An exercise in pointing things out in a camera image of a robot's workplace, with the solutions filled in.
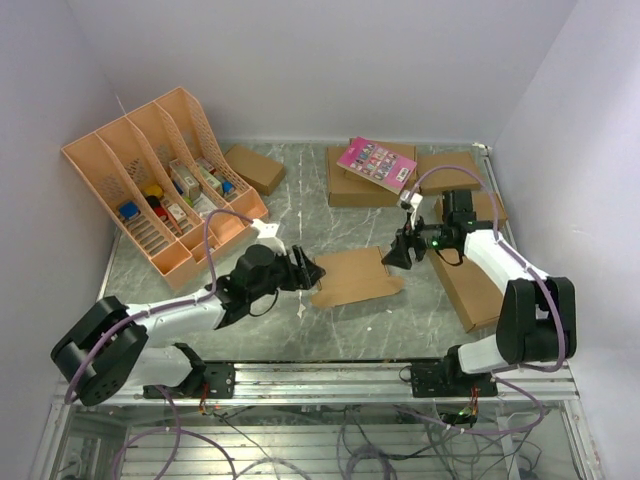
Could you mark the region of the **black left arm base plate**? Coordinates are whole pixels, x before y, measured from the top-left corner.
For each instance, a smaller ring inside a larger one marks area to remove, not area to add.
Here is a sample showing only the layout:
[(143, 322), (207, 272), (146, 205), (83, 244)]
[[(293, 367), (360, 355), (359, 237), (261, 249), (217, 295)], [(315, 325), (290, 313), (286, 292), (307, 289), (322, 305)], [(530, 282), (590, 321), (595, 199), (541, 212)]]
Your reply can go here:
[(145, 399), (230, 399), (235, 388), (235, 368), (228, 362), (196, 359), (152, 366), (140, 372)]

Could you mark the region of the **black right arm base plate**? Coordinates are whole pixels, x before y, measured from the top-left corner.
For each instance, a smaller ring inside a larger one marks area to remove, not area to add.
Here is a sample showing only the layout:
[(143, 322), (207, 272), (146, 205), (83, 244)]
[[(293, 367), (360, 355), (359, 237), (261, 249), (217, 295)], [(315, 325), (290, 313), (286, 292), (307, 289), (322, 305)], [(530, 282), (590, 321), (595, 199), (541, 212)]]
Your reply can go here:
[(445, 360), (428, 359), (411, 363), (410, 386), (414, 398), (495, 397), (496, 384), (490, 373), (466, 374)]

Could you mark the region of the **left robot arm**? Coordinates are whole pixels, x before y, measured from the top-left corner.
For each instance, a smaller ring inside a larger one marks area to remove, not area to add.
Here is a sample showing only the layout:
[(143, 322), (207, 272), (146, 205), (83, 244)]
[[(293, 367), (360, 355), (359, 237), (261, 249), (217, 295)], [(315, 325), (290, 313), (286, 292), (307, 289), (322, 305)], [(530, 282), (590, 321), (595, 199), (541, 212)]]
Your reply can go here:
[(51, 351), (68, 382), (64, 400), (95, 406), (125, 385), (159, 385), (192, 397), (205, 382), (204, 362), (190, 348), (165, 347), (165, 341), (231, 326), (249, 316), (252, 304), (262, 297), (310, 290), (325, 274), (298, 245), (282, 253), (252, 245), (230, 273), (193, 294), (129, 305), (104, 297)]

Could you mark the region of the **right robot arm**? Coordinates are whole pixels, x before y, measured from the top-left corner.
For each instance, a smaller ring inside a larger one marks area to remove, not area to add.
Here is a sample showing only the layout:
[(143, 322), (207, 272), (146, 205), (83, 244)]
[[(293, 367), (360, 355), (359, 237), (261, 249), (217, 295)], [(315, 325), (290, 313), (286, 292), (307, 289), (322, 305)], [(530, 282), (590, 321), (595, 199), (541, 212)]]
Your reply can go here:
[(515, 368), (559, 370), (577, 348), (573, 283), (527, 261), (504, 240), (497, 222), (478, 219), (471, 191), (443, 192), (443, 213), (436, 224), (419, 216), (421, 202), (416, 193), (401, 194), (406, 221), (396, 231), (383, 264), (409, 270), (426, 253), (452, 250), (458, 256), (456, 266), (473, 264), (489, 278), (502, 304), (493, 335), (453, 346), (441, 359), (411, 364), (414, 396), (493, 396), (491, 382), (497, 373)]

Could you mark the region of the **cardboard box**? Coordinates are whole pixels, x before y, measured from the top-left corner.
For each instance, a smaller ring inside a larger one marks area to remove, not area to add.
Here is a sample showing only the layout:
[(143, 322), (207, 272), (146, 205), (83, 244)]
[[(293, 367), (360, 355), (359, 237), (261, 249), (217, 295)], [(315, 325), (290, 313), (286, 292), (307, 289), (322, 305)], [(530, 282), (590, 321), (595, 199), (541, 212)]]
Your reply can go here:
[(317, 308), (332, 308), (383, 298), (399, 293), (404, 279), (394, 276), (382, 264), (383, 252), (378, 246), (345, 250), (314, 258), (325, 271), (318, 291), (311, 296)]

